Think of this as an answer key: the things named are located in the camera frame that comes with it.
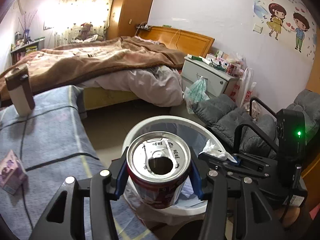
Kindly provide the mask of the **green plastic bag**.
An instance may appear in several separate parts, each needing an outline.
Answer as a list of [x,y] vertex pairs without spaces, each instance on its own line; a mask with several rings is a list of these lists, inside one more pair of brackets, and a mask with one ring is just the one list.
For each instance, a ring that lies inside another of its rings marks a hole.
[[192,105],[194,103],[209,100],[209,96],[206,94],[207,80],[200,76],[191,86],[186,87],[184,91],[184,100],[186,103],[187,112],[193,114]]

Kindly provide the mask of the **wooden bed headboard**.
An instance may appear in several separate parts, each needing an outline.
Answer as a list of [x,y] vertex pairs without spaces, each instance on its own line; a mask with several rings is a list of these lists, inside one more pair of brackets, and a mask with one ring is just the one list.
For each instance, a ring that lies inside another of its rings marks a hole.
[[158,41],[169,49],[201,57],[206,57],[215,40],[190,31],[156,26],[148,30],[140,28],[137,35],[145,40]]

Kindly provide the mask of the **brown teddy bear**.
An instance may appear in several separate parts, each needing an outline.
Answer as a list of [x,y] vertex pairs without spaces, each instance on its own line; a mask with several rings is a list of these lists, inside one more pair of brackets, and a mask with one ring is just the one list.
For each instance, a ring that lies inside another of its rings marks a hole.
[[83,23],[79,34],[75,38],[75,40],[81,41],[85,41],[87,39],[91,39],[91,41],[99,40],[99,35],[95,32],[91,23]]

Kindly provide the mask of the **grey cushioned chair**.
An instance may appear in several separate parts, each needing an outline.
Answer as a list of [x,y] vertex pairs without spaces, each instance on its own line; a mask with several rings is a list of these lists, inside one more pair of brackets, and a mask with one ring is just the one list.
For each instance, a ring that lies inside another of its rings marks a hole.
[[[225,94],[194,103],[193,112],[231,150],[236,127],[243,121],[251,121],[262,129],[276,144],[276,121],[269,114],[254,120],[249,113],[236,105]],[[306,157],[319,153],[319,94],[308,89],[301,91],[287,109],[304,114],[306,130]],[[250,128],[244,127],[240,140],[240,152],[274,159],[276,153]]]

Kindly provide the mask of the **purple tissue box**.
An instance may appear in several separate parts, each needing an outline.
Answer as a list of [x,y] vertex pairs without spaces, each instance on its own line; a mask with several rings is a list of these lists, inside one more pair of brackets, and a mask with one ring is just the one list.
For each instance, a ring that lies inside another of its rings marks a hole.
[[20,158],[13,150],[1,160],[0,172],[1,188],[11,195],[14,195],[28,179]]

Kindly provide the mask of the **white tissue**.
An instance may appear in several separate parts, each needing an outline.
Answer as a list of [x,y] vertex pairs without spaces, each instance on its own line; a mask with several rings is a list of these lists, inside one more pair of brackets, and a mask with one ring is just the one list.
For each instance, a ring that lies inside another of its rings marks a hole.
[[207,140],[201,153],[206,153],[221,160],[224,160],[225,155],[230,154],[226,150],[222,150],[218,145],[214,144],[210,139]]

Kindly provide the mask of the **cartoon couple wall sticker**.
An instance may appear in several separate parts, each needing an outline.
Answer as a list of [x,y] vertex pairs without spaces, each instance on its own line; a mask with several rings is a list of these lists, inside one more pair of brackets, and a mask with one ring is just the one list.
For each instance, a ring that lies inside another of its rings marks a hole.
[[253,30],[292,49],[308,61],[315,58],[316,24],[295,0],[254,0]]

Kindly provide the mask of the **white round trash bin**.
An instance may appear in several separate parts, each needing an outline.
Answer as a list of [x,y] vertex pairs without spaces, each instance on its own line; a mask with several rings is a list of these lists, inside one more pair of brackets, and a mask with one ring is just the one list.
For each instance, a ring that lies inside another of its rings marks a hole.
[[[209,139],[222,150],[225,149],[220,140],[201,124],[173,115],[154,116],[136,124],[127,134],[123,143],[123,149],[129,146],[131,142],[140,135],[152,131],[165,131],[178,135],[188,146],[191,146],[194,149],[196,154],[199,154],[203,150]],[[131,179],[128,179],[124,197],[134,210],[138,210],[139,206],[144,206],[149,210],[159,212],[168,217],[199,216],[205,213],[207,207],[207,201],[199,200],[195,194],[192,194],[190,198],[186,200],[183,200],[182,195],[180,194],[174,205],[166,209],[154,209],[151,206],[142,203]]]

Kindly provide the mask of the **white bedside cabinet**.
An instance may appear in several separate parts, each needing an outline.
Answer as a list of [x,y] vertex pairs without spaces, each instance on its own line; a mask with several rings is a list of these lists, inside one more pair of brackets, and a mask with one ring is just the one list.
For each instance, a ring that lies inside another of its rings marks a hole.
[[184,58],[184,65],[181,72],[182,90],[191,86],[201,77],[207,84],[206,94],[212,97],[218,97],[220,94],[230,95],[238,78],[232,77],[221,70],[207,65],[204,62],[192,60],[189,57]]

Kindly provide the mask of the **brown fleece blanket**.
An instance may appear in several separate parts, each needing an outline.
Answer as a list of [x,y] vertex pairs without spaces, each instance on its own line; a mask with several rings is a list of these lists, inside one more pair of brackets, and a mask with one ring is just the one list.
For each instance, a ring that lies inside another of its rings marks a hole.
[[32,52],[15,66],[27,64],[33,94],[65,85],[78,85],[122,70],[167,66],[179,71],[186,54],[164,44],[137,37],[118,37],[105,42],[73,43]]

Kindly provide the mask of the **red aluminium drink can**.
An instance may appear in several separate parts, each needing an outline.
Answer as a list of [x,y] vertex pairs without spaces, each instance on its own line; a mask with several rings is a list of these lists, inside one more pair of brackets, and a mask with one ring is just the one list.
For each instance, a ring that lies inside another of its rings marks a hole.
[[154,209],[175,204],[188,177],[187,143],[170,132],[148,132],[127,149],[127,170],[142,202]]

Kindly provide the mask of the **white brown lidded mug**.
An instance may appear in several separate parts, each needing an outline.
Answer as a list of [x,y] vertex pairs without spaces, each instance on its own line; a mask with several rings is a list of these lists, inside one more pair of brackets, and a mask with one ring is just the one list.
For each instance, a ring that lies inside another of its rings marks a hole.
[[14,67],[5,76],[10,99],[19,116],[28,116],[35,108],[27,64]]

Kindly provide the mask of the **white plastic shopping bag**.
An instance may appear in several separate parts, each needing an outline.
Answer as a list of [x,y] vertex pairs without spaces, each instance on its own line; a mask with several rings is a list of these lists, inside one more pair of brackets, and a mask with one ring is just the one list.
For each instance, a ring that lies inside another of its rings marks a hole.
[[257,85],[257,83],[253,81],[253,77],[254,70],[252,68],[246,68],[242,77],[240,77],[234,85],[229,97],[238,107],[242,107],[245,103],[249,102]]

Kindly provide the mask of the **blue patterned tablecloth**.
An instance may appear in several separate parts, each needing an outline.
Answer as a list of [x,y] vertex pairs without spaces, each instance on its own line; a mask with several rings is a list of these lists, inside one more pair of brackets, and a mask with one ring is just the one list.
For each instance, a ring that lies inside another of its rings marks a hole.
[[1,215],[19,239],[28,239],[58,188],[69,176],[90,178],[103,169],[85,132],[83,90],[64,86],[34,97],[25,117],[14,106],[1,111],[1,157],[21,160],[27,180],[15,194],[1,191]]

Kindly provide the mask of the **cluttered side shelf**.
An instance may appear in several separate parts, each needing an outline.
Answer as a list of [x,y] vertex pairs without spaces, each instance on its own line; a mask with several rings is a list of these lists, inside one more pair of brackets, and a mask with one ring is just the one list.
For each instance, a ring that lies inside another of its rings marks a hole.
[[45,37],[39,37],[32,40],[29,36],[29,30],[23,33],[16,32],[15,43],[11,45],[11,62],[16,64],[25,55],[44,48]]

